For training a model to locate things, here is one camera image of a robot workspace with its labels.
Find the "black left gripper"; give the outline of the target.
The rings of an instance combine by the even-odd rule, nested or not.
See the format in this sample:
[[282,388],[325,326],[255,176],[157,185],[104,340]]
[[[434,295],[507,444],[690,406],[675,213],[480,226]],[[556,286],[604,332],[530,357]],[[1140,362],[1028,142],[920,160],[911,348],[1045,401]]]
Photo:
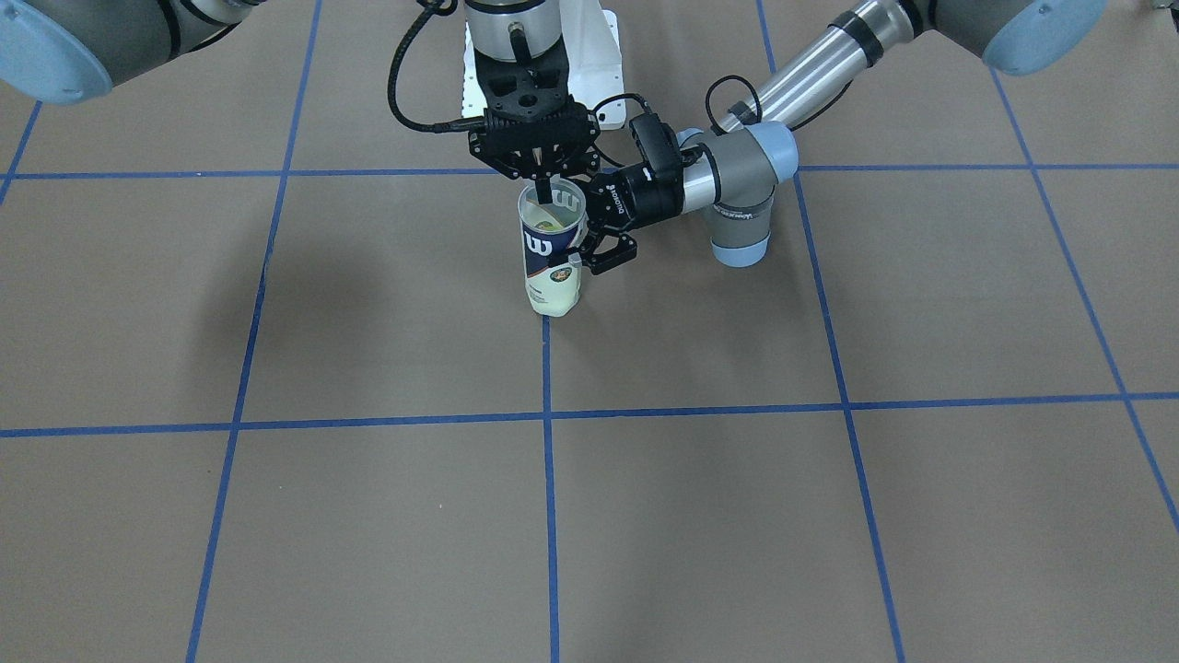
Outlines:
[[577,245],[577,267],[602,275],[635,260],[627,232],[683,214],[683,157],[665,165],[644,162],[590,177],[590,230]]

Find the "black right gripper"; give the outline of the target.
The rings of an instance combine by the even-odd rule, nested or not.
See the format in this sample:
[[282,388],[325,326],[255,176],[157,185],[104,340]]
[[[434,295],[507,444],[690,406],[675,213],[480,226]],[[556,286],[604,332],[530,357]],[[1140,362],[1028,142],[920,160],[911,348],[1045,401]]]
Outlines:
[[569,73],[566,60],[475,63],[485,117],[468,134],[469,152],[501,175],[533,180],[538,205],[554,203],[555,176],[572,180],[586,201],[605,192],[594,147],[601,126],[569,92]]

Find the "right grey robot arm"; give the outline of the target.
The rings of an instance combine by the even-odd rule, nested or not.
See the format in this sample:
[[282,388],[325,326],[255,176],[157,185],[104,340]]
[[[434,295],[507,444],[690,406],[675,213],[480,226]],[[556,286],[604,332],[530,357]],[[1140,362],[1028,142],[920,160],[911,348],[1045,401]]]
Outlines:
[[[48,113],[75,171],[282,169],[298,126],[299,85],[320,33],[321,1],[5,1],[4,87]],[[390,17],[345,76],[368,83],[378,134],[460,134],[465,151],[511,180],[548,186],[594,175],[601,122],[571,88],[559,1],[414,1]],[[404,65],[439,18],[459,14],[485,109],[416,119]]]

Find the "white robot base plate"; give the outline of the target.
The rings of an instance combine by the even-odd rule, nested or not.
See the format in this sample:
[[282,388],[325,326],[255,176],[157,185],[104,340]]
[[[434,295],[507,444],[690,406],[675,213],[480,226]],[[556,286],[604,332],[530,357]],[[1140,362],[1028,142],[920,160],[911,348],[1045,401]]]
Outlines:
[[544,122],[590,111],[626,122],[615,15],[598,1],[467,1],[463,114]]

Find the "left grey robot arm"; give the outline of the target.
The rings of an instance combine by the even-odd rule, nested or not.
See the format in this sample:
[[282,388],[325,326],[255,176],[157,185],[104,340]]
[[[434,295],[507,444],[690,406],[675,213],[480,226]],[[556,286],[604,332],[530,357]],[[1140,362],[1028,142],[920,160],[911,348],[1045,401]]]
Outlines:
[[713,256],[763,260],[777,186],[799,171],[793,131],[834,105],[888,50],[935,29],[1007,76],[1058,63],[1091,33],[1104,1],[863,1],[706,131],[674,132],[648,104],[631,122],[643,160],[581,184],[587,225],[549,267],[607,273],[633,260],[633,231],[704,210]]

